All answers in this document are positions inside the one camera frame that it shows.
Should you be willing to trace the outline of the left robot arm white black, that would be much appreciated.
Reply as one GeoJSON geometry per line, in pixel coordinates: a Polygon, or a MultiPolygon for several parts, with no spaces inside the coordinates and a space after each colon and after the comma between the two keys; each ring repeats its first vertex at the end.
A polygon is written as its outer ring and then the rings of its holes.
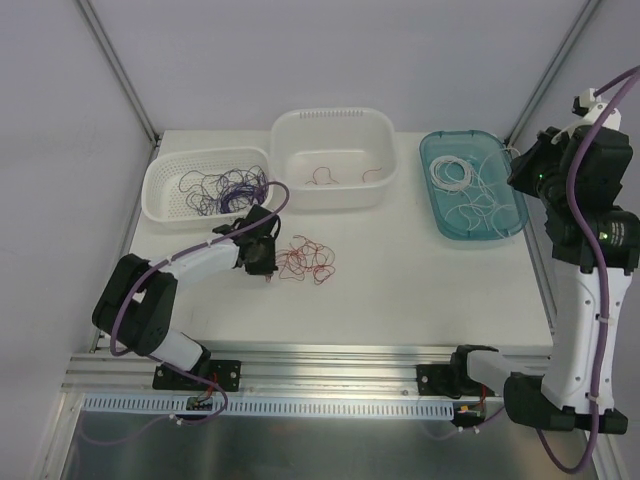
{"type": "Polygon", "coordinates": [[[280,229],[277,213],[255,205],[246,216],[215,228],[205,241],[157,263],[135,254],[122,257],[94,308],[93,325],[110,337],[114,356],[132,352],[152,358],[173,367],[185,387],[203,387],[211,353],[171,327],[176,297],[190,285],[234,269],[272,276],[280,229]]]}

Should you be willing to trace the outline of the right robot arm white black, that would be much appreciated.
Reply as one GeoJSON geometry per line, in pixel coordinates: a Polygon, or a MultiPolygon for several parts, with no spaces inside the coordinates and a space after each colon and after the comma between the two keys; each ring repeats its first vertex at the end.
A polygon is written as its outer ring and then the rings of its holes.
{"type": "Polygon", "coordinates": [[[515,423],[545,431],[622,435],[628,419],[614,406],[613,351],[620,312],[639,265],[639,218],[615,205],[633,149],[628,135],[603,127],[594,139],[549,127],[511,163],[508,183],[541,200],[559,298],[545,373],[519,367],[489,346],[452,353],[448,396],[486,387],[504,399],[515,423]]]}

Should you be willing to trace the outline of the white perforated basket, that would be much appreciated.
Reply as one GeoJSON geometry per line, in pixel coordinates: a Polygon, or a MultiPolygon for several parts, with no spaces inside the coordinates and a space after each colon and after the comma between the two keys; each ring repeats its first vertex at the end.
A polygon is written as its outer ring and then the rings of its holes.
{"type": "Polygon", "coordinates": [[[254,204],[265,206],[273,189],[266,152],[227,147],[164,154],[145,173],[145,216],[170,229],[230,223],[254,204]]]}

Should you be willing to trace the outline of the teal transparent plastic tray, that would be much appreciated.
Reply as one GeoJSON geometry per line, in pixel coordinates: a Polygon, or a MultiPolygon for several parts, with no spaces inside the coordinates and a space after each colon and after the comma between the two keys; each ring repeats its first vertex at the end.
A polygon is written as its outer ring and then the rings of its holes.
{"type": "Polygon", "coordinates": [[[494,241],[528,221],[524,197],[508,185],[517,150],[480,130],[436,131],[419,154],[439,232],[455,241],[494,241]]]}

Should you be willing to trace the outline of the white plastic tub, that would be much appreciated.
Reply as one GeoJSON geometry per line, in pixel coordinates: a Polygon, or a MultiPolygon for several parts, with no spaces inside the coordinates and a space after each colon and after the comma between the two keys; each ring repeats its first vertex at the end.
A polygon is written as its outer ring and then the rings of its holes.
{"type": "Polygon", "coordinates": [[[371,108],[293,110],[272,125],[269,162],[293,211],[374,207],[399,170],[395,128],[371,108]]]}

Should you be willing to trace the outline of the aluminium mounting rail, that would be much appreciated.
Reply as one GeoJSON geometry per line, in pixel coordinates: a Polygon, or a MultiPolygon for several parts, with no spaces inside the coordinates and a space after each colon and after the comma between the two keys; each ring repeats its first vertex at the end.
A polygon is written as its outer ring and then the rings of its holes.
{"type": "MultiPolygon", "coordinates": [[[[416,366],[446,363],[453,346],[302,345],[208,341],[212,357],[241,362],[239,393],[245,396],[315,398],[415,398],[416,366]]],[[[75,353],[61,385],[64,392],[148,393],[155,363],[133,354],[110,355],[106,342],[75,353]]]]}

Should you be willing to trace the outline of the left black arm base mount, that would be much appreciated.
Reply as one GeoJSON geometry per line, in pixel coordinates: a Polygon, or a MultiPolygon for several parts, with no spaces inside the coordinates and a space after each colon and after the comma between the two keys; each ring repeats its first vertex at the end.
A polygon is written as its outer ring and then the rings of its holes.
{"type": "Polygon", "coordinates": [[[242,362],[239,360],[206,360],[187,375],[178,373],[166,365],[155,369],[152,389],[158,391],[202,392],[210,388],[208,383],[196,377],[216,383],[225,392],[239,391],[242,362]]]}

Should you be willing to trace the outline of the right aluminium frame post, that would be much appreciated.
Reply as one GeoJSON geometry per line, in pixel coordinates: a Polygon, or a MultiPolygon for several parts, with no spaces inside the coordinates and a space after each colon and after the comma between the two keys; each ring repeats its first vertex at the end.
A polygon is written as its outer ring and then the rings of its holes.
{"type": "Polygon", "coordinates": [[[602,5],[602,0],[587,0],[583,2],[576,17],[572,20],[550,61],[528,96],[524,107],[504,138],[503,144],[505,146],[513,146],[521,137],[602,5]]]}

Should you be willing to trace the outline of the aluminium frame post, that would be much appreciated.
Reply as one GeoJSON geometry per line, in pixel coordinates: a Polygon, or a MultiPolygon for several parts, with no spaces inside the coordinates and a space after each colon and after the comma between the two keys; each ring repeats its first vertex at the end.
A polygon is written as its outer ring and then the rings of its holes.
{"type": "Polygon", "coordinates": [[[576,17],[572,20],[550,61],[528,96],[524,107],[504,138],[503,144],[505,146],[513,146],[521,137],[602,5],[602,0],[587,0],[583,2],[576,17]]]}
{"type": "Polygon", "coordinates": [[[161,135],[153,125],[93,2],[89,0],[74,0],[73,4],[96,42],[104,61],[114,76],[145,137],[153,146],[157,146],[161,135]]]}

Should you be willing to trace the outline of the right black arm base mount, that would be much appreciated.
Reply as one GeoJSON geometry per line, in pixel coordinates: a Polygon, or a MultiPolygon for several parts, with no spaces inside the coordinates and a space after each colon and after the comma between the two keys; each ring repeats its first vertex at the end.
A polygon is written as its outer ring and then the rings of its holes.
{"type": "Polygon", "coordinates": [[[419,364],[416,383],[420,396],[445,396],[459,399],[463,395],[456,370],[449,364],[419,364]]]}

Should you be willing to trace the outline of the left aluminium frame post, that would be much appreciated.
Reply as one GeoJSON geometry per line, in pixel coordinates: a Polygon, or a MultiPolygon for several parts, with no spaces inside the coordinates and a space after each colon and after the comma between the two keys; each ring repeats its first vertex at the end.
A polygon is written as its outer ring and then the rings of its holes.
{"type": "Polygon", "coordinates": [[[74,0],[73,4],[96,42],[104,61],[114,76],[145,137],[153,146],[157,146],[161,135],[153,125],[93,2],[89,0],[74,0]]]}

